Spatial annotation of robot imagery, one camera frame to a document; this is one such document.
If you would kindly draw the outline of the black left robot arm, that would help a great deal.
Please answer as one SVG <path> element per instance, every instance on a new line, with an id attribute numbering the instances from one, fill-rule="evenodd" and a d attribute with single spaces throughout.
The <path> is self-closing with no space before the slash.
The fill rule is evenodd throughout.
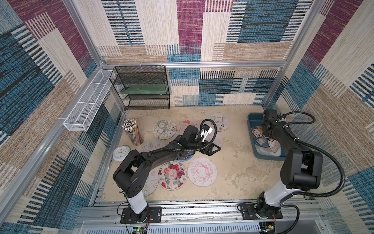
<path id="1" fill-rule="evenodd" d="M 200 152 L 211 156 L 220 148 L 213 143 L 217 136 L 217 125 L 212 120 L 203 120 L 200 127 L 187 126 L 182 135 L 168 143 L 167 146 L 148 151 L 132 150 L 128 153 L 113 174 L 113 180 L 127 199 L 133 214 L 144 214 L 148 203 L 142 193 L 150 171 L 169 161 L 178 160 L 189 152 Z"/>

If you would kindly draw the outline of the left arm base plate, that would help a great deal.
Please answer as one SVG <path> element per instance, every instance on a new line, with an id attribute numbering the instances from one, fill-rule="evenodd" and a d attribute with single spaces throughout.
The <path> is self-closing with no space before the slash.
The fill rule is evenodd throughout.
<path id="1" fill-rule="evenodd" d="M 149 207 L 141 213 L 136 214 L 130 207 L 124 208 L 122 211 L 120 224 L 146 224 L 146 223 L 160 223 L 162 216 L 162 207 Z"/>

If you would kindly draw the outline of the blue orange bears coaster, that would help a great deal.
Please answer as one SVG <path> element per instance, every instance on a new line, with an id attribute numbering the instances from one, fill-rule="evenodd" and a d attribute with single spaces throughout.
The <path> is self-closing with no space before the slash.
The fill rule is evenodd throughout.
<path id="1" fill-rule="evenodd" d="M 263 135 L 263 128 L 261 126 L 255 126 L 251 128 L 253 142 L 256 146 L 269 148 L 268 140 Z"/>

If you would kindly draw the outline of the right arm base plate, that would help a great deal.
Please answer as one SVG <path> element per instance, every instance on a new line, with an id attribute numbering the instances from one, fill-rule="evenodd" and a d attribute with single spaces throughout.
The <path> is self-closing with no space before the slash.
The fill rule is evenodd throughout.
<path id="1" fill-rule="evenodd" d="M 273 207 L 267 204 L 257 205 L 253 202 L 243 202 L 237 205 L 237 210 L 241 213 L 243 220 L 260 219 L 282 219 L 281 207 Z"/>

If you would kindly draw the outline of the green white rabbit coaster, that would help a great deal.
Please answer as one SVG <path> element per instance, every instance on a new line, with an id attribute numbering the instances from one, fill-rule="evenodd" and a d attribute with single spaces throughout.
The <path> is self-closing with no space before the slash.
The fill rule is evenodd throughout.
<path id="1" fill-rule="evenodd" d="M 255 145 L 257 153 L 262 156 L 270 156 L 270 157 L 280 157 L 282 153 L 282 149 L 279 148 L 275 153 L 271 150 L 270 147 L 260 147 Z"/>

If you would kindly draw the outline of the pink hello kitty coaster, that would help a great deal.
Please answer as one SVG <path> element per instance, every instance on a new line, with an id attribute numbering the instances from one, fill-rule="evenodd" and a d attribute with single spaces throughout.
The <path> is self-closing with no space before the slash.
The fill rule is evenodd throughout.
<path id="1" fill-rule="evenodd" d="M 199 187 L 210 186 L 217 176 L 216 165 L 207 158 L 196 158 L 188 166 L 188 178 Z"/>

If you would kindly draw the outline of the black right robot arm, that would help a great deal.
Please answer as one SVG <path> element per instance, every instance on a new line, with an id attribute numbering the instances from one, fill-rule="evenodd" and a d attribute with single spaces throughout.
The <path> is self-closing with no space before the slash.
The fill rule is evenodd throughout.
<path id="1" fill-rule="evenodd" d="M 323 156 L 297 143 L 298 137 L 288 123 L 278 119 L 276 111 L 264 113 L 263 135 L 278 141 L 286 152 L 280 170 L 280 181 L 257 198 L 257 216 L 266 218 L 276 214 L 281 204 L 297 192 L 307 192 L 319 187 Z"/>

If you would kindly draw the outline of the teal plastic storage box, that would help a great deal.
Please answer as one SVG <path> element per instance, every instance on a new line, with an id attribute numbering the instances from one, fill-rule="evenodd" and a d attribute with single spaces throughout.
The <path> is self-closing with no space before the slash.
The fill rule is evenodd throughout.
<path id="1" fill-rule="evenodd" d="M 262 113 L 251 113 L 247 117 L 247 125 L 249 130 L 249 135 L 251 139 L 251 145 L 253 148 L 253 152 L 256 158 L 262 159 L 262 160 L 277 160 L 277 161 L 284 161 L 286 158 L 285 151 L 282 149 L 282 153 L 280 157 L 270 157 L 270 156 L 262 156 L 259 153 L 257 153 L 255 144 L 253 142 L 253 137 L 251 133 L 251 128 L 255 126 L 261 126 L 263 125 L 263 114 Z"/>

